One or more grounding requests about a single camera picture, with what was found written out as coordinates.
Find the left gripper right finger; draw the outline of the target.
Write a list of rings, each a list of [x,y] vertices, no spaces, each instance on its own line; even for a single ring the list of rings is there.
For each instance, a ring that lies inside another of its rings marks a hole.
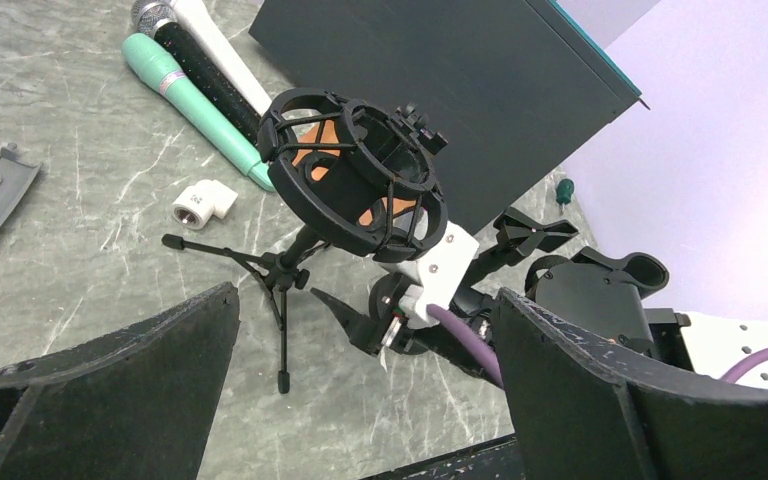
[[[510,289],[493,338],[528,479],[768,479],[768,390],[682,370]]]

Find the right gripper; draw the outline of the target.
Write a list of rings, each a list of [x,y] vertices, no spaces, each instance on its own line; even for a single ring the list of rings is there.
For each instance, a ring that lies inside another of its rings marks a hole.
[[[419,355],[432,352],[465,374],[489,381],[491,376],[466,347],[445,327],[436,325],[422,329],[407,326],[407,315],[398,306],[410,279],[400,273],[388,273],[377,280],[369,297],[369,313],[362,314],[345,302],[316,288],[311,293],[325,304],[345,331],[349,343],[368,355],[379,355],[390,347],[397,353]],[[460,287],[449,304],[449,310],[494,349],[491,310],[494,299],[471,287]]]

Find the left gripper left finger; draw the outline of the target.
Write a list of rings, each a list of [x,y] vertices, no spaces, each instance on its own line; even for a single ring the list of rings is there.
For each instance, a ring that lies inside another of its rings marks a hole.
[[[0,479],[194,479],[240,326],[224,282],[0,368]]]

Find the black tripod shock-mount stand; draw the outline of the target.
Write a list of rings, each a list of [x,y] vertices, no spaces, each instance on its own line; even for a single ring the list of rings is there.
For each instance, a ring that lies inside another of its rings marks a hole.
[[[260,256],[166,234],[164,246],[228,257],[271,303],[280,335],[277,387],[290,390],[289,290],[310,277],[301,264],[324,243],[384,263],[416,260],[443,237],[448,210],[431,163],[448,144],[417,107],[394,112],[314,88],[277,95],[262,115],[257,148],[277,194],[302,221],[293,243]]]

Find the white microphone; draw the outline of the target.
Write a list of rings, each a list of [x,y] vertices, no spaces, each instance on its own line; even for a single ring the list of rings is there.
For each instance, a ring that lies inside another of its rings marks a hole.
[[[256,113],[264,114],[271,105],[271,97],[222,34],[211,18],[205,3],[200,0],[172,0],[169,1],[169,5],[179,22],[196,39],[208,57]]]

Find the mint green microphone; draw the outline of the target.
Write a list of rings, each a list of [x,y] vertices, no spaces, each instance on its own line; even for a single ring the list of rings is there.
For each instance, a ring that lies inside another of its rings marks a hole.
[[[237,170],[265,191],[275,190],[255,146],[199,91],[169,52],[143,33],[128,36],[121,51],[140,80],[172,104]]]

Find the black sparkly microphone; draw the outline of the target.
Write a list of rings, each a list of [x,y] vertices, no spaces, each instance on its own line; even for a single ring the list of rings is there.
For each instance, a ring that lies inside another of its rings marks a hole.
[[[169,52],[196,88],[256,146],[260,115],[178,22],[172,7],[164,1],[137,0],[131,19],[136,30]]]

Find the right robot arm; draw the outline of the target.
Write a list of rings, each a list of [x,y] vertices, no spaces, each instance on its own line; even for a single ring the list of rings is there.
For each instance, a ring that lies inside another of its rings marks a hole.
[[[385,348],[404,355],[426,351],[475,378],[501,383],[486,318],[492,298],[453,277],[415,262],[387,265],[370,291],[366,314],[318,289],[313,295],[334,314],[357,349],[378,356]],[[768,389],[768,322],[741,322],[701,313],[648,309],[652,333],[644,354],[700,375]]]

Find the white pvc elbow fitting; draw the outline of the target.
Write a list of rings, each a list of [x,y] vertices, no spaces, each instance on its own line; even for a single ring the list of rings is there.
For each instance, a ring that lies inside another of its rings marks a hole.
[[[213,217],[224,219],[237,198],[237,192],[218,180],[200,180],[172,203],[172,217],[188,229],[200,230]]]

